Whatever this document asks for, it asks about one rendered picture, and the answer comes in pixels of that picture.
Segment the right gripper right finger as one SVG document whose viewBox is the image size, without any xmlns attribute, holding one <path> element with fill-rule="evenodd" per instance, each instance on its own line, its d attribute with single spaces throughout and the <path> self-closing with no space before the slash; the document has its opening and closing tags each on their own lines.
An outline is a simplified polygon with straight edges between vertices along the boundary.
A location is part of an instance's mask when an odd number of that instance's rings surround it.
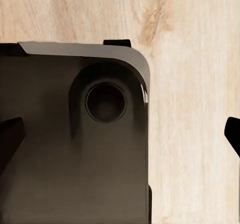
<svg viewBox="0 0 240 224">
<path fill-rule="evenodd" d="M 229 117 L 227 119 L 224 135 L 240 156 L 240 119 L 235 117 Z"/>
</svg>

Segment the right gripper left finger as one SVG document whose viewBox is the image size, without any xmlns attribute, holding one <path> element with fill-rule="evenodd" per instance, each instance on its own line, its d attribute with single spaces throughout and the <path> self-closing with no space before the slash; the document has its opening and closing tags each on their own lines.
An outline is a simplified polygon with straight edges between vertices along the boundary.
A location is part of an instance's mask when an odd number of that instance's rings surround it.
<svg viewBox="0 0 240 224">
<path fill-rule="evenodd" d="M 26 128 L 21 117 L 0 122 L 0 177 L 25 137 Z"/>
</svg>

